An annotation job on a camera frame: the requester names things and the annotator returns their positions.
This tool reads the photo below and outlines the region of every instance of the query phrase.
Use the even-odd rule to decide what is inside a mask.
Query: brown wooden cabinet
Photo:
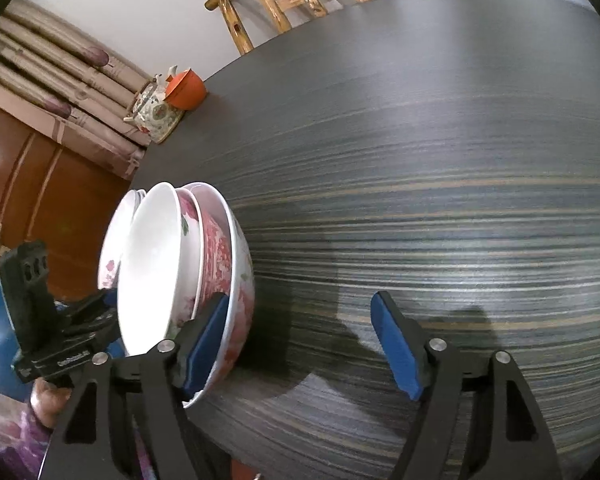
[[[44,240],[58,300],[96,289],[100,245],[128,187],[0,108],[0,244]]]

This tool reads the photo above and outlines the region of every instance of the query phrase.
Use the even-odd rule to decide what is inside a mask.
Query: orange bowl
[[[193,110],[206,97],[205,84],[192,69],[180,72],[167,86],[164,100],[180,110]]]

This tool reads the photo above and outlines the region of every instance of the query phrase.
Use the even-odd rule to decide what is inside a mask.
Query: hand
[[[31,407],[38,420],[52,430],[70,395],[69,388],[58,388],[39,377],[33,383]]]

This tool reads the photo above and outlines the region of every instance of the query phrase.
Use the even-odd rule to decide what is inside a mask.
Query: silver bolt
[[[505,365],[511,361],[511,356],[503,351],[496,352],[496,361]]]
[[[446,349],[446,341],[444,339],[440,339],[439,337],[435,337],[429,341],[429,346],[436,352],[442,352]]]
[[[107,362],[107,359],[109,359],[109,354],[106,352],[98,352],[97,354],[93,355],[91,362],[95,365],[103,365]]]
[[[161,352],[163,354],[171,352],[171,350],[173,350],[175,346],[176,343],[174,343],[171,339],[163,339],[158,343],[158,352]]]

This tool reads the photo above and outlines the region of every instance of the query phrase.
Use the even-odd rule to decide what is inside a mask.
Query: table
[[[206,84],[132,184],[213,184],[253,255],[250,340],[196,423],[272,480],[385,478],[417,408],[370,324],[387,289],[459,346],[512,351],[577,478],[600,450],[599,17],[378,0]]]

